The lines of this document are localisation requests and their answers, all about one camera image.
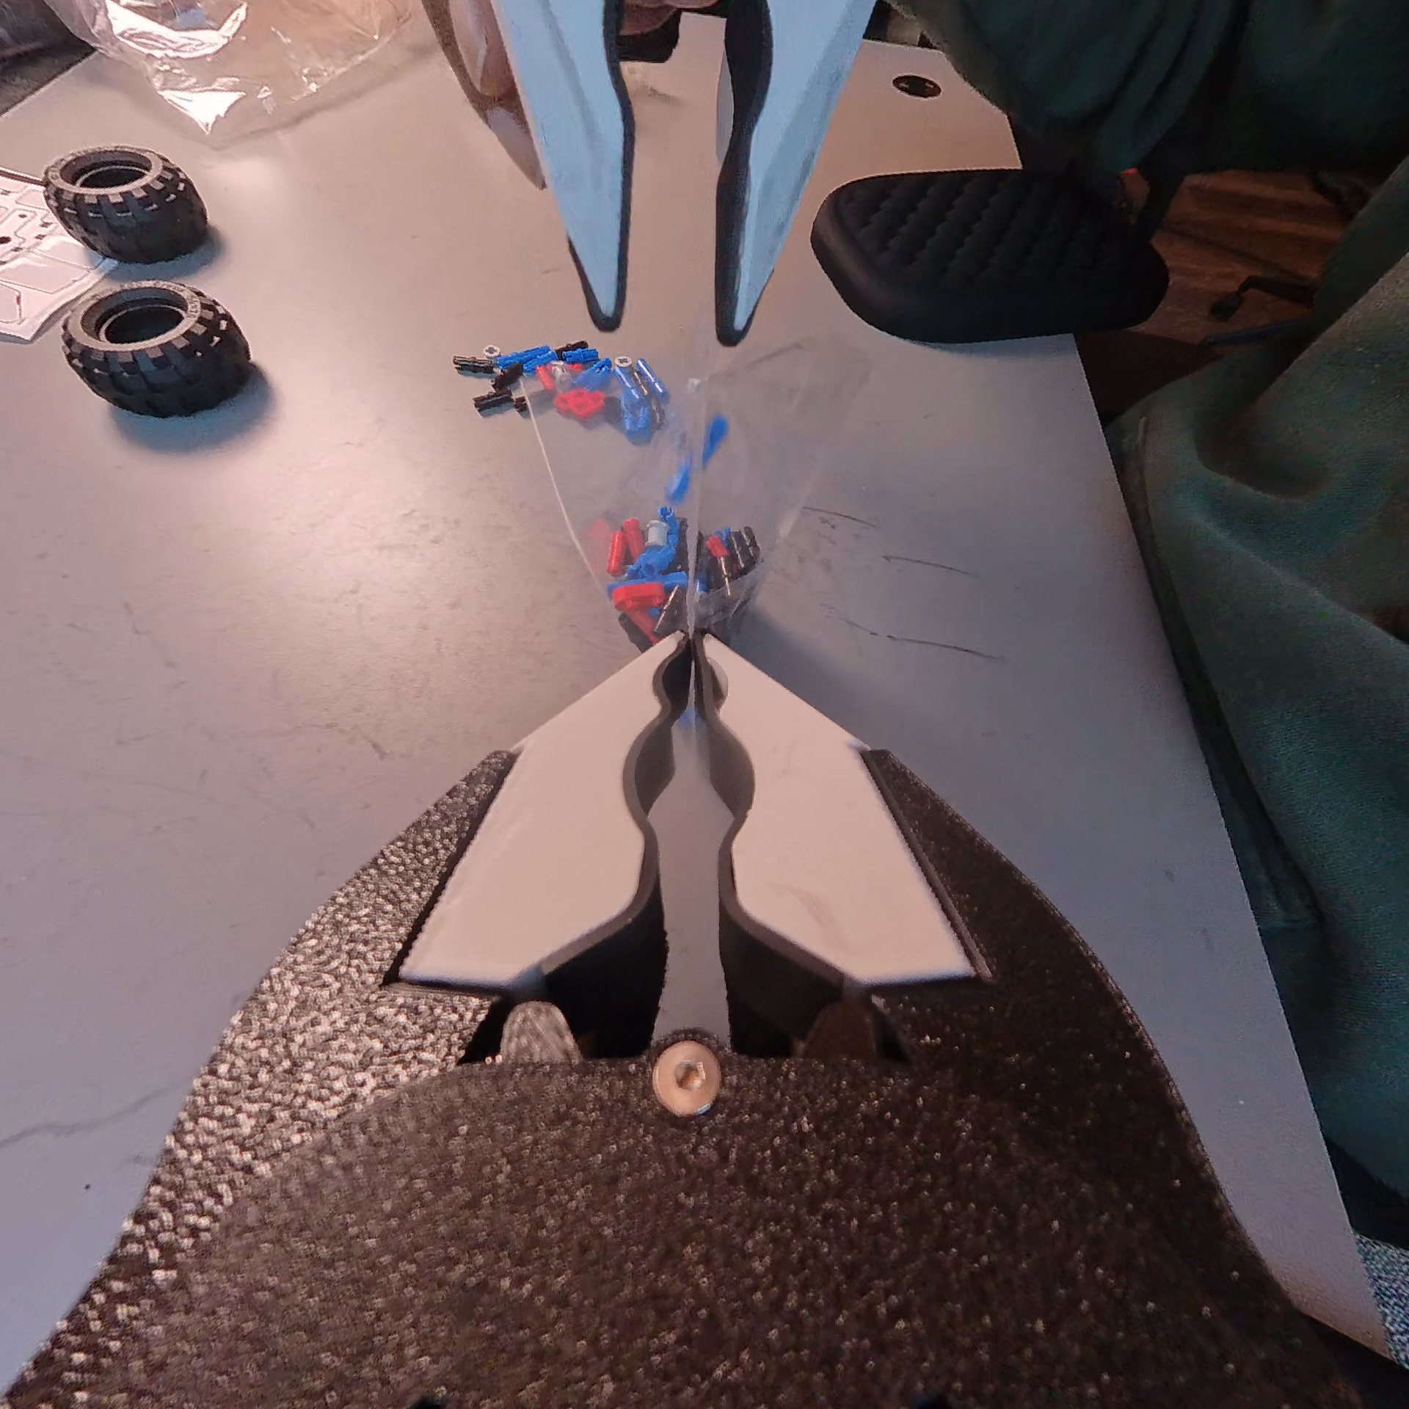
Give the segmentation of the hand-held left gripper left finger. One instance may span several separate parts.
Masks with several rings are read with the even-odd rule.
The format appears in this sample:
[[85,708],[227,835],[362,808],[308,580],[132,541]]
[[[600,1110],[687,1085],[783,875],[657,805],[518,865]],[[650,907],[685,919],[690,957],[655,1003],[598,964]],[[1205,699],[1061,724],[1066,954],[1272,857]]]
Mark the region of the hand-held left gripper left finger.
[[663,639],[528,733],[402,961],[403,981],[526,991],[635,919],[647,812],[674,776],[687,639]]

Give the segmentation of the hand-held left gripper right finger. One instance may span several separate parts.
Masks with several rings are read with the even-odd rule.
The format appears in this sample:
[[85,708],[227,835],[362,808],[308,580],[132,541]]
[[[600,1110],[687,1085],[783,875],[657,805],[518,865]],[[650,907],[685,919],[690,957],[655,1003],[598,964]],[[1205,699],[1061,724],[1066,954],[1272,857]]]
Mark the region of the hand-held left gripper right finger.
[[882,988],[974,974],[865,746],[712,635],[709,775],[732,817],[720,894],[818,973]]

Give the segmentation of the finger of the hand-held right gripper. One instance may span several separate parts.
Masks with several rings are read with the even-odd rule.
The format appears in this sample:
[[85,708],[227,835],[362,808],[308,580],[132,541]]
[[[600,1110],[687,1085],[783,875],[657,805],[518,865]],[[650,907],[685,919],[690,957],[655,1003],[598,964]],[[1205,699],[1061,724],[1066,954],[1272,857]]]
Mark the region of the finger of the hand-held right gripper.
[[742,340],[861,42],[870,1],[732,1],[727,147],[715,184],[715,337]]
[[615,1],[496,1],[516,90],[591,322],[615,330],[627,287],[633,120]]

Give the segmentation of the large pile of toy pins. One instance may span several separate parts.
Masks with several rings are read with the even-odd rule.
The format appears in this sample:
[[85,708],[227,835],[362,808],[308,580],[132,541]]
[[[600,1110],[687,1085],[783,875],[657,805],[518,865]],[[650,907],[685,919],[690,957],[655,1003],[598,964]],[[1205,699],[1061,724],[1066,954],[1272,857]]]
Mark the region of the large pile of toy pins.
[[633,446],[663,429],[670,394],[642,357],[603,354],[585,340],[450,357],[461,377],[484,380],[472,397],[481,416],[548,412],[578,427],[608,426]]

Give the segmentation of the clear plastic bag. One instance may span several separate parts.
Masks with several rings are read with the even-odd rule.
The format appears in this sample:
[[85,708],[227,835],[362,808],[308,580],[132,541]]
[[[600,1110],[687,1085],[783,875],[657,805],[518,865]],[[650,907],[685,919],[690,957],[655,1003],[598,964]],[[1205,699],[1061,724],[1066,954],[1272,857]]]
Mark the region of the clear plastic bag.
[[53,1],[78,38],[132,67],[221,142],[350,99],[419,50],[412,1]]
[[[726,417],[727,444],[695,479],[690,520],[699,520],[697,503],[726,515],[741,511],[762,538],[764,553],[746,609],[724,637],[717,635],[726,640],[761,590],[821,468],[835,458],[868,372],[858,354],[831,339],[722,357],[695,375],[679,357],[632,357],[647,360],[672,397],[665,426],[648,444],[633,446],[615,427],[578,427],[559,416],[529,412],[556,501],[586,563],[581,536],[588,523],[623,510],[632,489],[653,503],[679,459],[699,454],[707,421]],[[590,575],[606,602],[601,580]]]

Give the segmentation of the small cluster of toy pins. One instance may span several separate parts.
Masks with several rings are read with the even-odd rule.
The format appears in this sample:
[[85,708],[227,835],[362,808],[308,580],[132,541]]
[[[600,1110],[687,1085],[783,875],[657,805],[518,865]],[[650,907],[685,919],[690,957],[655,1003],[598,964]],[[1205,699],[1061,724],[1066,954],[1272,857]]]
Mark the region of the small cluster of toy pins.
[[653,503],[632,489],[623,510],[608,510],[583,531],[586,563],[632,644],[645,649],[675,632],[724,637],[746,609],[762,568],[762,538],[742,520],[689,503],[695,479],[727,444],[729,422],[712,416],[697,456],[679,459]]

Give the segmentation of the black toy tyre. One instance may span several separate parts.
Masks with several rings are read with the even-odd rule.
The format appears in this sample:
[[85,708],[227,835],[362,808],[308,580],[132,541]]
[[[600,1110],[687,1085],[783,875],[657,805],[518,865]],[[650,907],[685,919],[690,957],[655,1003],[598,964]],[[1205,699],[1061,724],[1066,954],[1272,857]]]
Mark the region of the black toy tyre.
[[103,288],[63,318],[63,355],[112,406],[150,417],[212,409],[242,387],[251,350],[229,310],[197,288],[142,280]]
[[85,147],[45,169],[48,209],[70,236],[102,256],[152,265],[195,251],[206,206],[185,172],[137,146]]

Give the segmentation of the person's right forearm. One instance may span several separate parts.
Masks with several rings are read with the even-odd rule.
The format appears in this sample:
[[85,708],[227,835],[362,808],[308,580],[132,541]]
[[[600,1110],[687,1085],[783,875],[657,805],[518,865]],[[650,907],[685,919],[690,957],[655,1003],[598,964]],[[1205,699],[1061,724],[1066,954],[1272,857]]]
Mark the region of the person's right forearm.
[[1095,171],[1358,171],[1405,204],[1405,1],[898,8],[1019,127]]

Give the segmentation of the grey desk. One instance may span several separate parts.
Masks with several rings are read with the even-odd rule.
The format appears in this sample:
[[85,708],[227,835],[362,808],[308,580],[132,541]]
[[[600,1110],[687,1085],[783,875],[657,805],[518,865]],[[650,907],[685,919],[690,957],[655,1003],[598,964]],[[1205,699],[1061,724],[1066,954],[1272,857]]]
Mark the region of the grey desk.
[[[632,656],[534,429],[454,354],[590,335],[551,198],[422,23],[351,100],[226,149],[88,58],[3,166],[165,152],[259,379],[115,414],[56,332],[3,344],[3,1382],[108,1253],[291,934],[486,751]],[[873,171],[1011,164],[940,53],[856,57],[742,354],[868,372],[736,649],[900,756],[1071,922],[1296,1301],[1373,1345],[1353,1248],[1068,340],[908,347],[808,246]]]

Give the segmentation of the person's right hand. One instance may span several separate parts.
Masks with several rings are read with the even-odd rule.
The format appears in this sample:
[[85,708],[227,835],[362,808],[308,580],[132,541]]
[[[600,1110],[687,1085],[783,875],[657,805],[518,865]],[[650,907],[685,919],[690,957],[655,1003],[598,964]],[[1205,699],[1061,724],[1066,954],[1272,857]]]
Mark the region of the person's right hand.
[[544,188],[534,141],[491,1],[449,1],[449,27],[469,85],[469,100],[514,166],[538,189]]

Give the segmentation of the crumpled clear plastic bag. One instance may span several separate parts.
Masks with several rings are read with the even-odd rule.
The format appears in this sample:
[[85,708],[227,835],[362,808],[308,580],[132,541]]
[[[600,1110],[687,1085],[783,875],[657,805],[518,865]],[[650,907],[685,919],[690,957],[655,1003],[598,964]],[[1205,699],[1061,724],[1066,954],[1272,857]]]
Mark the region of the crumpled clear plastic bag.
[[53,1],[78,38],[132,67],[221,142],[350,99],[419,50],[412,1]]

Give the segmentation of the white sticker sheet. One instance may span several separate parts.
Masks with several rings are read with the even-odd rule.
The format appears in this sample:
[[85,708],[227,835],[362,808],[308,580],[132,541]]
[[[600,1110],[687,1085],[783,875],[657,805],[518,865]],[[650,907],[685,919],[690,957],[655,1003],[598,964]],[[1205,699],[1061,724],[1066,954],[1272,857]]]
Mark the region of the white sticker sheet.
[[3,339],[34,340],[53,315],[113,266],[65,231],[38,181],[1,169]]

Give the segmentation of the person's blue jeans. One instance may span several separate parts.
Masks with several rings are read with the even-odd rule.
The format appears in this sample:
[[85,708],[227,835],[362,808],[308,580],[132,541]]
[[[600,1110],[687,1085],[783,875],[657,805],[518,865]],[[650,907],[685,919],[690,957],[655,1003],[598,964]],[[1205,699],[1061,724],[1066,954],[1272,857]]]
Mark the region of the person's blue jeans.
[[1353,1239],[1383,1320],[1388,1355],[1407,1368],[1407,1249],[1360,1231]]

